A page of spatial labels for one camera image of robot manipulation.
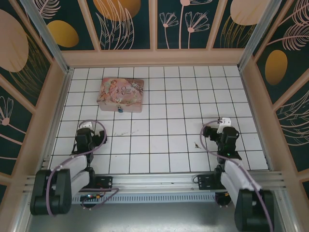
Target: enclosure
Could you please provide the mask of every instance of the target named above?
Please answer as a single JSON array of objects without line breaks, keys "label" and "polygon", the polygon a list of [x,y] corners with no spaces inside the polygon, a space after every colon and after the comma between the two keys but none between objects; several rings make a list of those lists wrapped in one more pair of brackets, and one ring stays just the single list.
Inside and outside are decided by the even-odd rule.
[{"label": "enclosure", "polygon": [[[277,231],[309,230],[309,0],[2,0],[0,34],[1,231],[39,231],[53,222],[56,231],[82,214],[100,220],[77,206],[55,221],[28,208],[35,173],[69,157],[87,119],[107,130],[95,172],[144,187],[119,195],[203,194],[191,180],[217,160],[202,149],[199,133],[219,117],[240,131],[236,150],[252,175],[270,182],[282,175],[279,186],[263,183],[274,191]],[[101,111],[96,99],[105,77],[142,79],[142,112]],[[153,187],[166,179],[166,188]],[[163,220],[166,211],[165,231],[225,231],[234,210],[183,202],[195,220],[177,216],[180,201],[151,203],[108,204],[104,223],[155,231],[146,216],[136,228],[114,217],[151,211]],[[218,218],[201,222],[211,212]]]}]

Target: floral wallpaper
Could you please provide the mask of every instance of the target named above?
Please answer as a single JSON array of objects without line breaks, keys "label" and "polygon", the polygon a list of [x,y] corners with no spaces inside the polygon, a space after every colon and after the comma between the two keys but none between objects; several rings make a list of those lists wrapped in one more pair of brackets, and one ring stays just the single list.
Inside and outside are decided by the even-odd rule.
[{"label": "floral wallpaper", "polygon": [[309,3],[295,0],[256,63],[272,103],[309,68],[308,60]]},{"label": "floral wallpaper", "polygon": [[36,105],[50,62],[8,0],[0,1],[0,74]]},{"label": "floral wallpaper", "polygon": [[0,86],[0,174],[12,175],[31,118],[32,113]]},{"label": "floral wallpaper", "polygon": [[216,0],[158,0],[157,48],[206,48]]},{"label": "floral wallpaper", "polygon": [[150,49],[148,0],[87,0],[101,50]]}]

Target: yellow oval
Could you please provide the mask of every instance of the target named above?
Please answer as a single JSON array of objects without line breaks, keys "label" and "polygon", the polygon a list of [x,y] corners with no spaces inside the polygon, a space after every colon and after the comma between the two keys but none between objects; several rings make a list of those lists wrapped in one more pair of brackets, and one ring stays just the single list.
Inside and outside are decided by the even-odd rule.
[{"label": "yellow oval", "polygon": [[67,22],[55,20],[47,24],[47,27],[58,45],[74,47],[78,44],[78,34]]},{"label": "yellow oval", "polygon": [[93,3],[105,18],[112,21],[125,21],[126,18],[121,16],[118,1],[124,11],[125,9],[129,11],[132,18],[140,11],[140,0],[93,0]]},{"label": "yellow oval", "polygon": [[285,75],[288,67],[288,59],[284,52],[280,50],[272,51],[266,61],[265,77],[271,85],[278,84]]},{"label": "yellow oval", "polygon": [[269,0],[233,0],[231,4],[232,20],[244,26],[259,22]]},{"label": "yellow oval", "polygon": [[27,34],[9,13],[0,10],[0,66],[9,72],[19,72],[29,54]]}]

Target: leaf illustration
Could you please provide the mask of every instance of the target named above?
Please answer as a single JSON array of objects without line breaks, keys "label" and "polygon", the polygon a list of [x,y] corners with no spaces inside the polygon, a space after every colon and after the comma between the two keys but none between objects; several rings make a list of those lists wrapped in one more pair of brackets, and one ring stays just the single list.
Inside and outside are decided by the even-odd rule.
[{"label": "leaf illustration", "polygon": [[309,0],[297,1],[292,14],[292,19],[298,25],[309,22]]},{"label": "leaf illustration", "polygon": [[51,19],[60,9],[59,0],[34,0],[42,18]]},{"label": "leaf illustration", "polygon": [[110,32],[106,26],[106,21],[104,19],[101,18],[100,15],[98,15],[98,13],[96,13],[99,21],[100,21],[100,25],[101,25],[101,35],[100,35],[100,45],[103,46],[103,49],[110,49],[111,47],[111,36],[110,36]]}]

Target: flower illustration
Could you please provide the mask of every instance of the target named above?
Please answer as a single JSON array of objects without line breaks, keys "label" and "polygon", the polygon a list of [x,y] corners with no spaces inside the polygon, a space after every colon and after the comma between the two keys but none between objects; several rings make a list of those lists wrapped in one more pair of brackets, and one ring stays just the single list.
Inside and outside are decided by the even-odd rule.
[{"label": "flower illustration", "polygon": [[[10,124],[10,117],[12,115],[13,105],[14,105],[14,101],[11,98],[8,98],[7,101],[5,101],[3,96],[0,97],[0,126],[10,126],[13,129],[15,129],[15,130],[17,130],[17,131],[19,131],[23,134],[26,134],[24,131],[22,131],[22,130],[20,130],[20,129],[18,129],[18,128],[14,127]],[[5,136],[4,134],[0,134],[0,137],[4,138],[6,140],[9,140],[13,143],[19,144],[19,145],[23,144],[23,143],[15,140],[15,139],[12,139],[10,137]]]},{"label": "flower illustration", "polygon": [[8,98],[6,103],[4,97],[0,97],[0,125],[7,126],[10,124],[13,105],[14,101],[12,99]]},{"label": "flower illustration", "polygon": [[188,5],[202,5],[202,4],[207,4],[212,2],[212,0],[180,0],[180,3],[183,6],[188,6]]},{"label": "flower illustration", "polygon": [[168,49],[169,49],[169,43],[168,43],[168,37],[167,37],[167,34],[166,34],[166,28],[176,26],[176,25],[178,25],[179,22],[178,22],[178,20],[176,20],[177,17],[175,15],[175,12],[174,13],[167,13],[166,15],[165,15],[165,13],[161,13],[160,19],[161,19],[161,22],[164,26],[166,45],[168,46]]},{"label": "flower illustration", "polygon": [[188,39],[188,48],[190,48],[190,36],[191,33],[197,31],[204,31],[209,29],[209,23],[207,23],[207,13],[196,13],[192,18],[192,12],[185,14],[185,23],[188,28],[189,32],[189,39]]}]

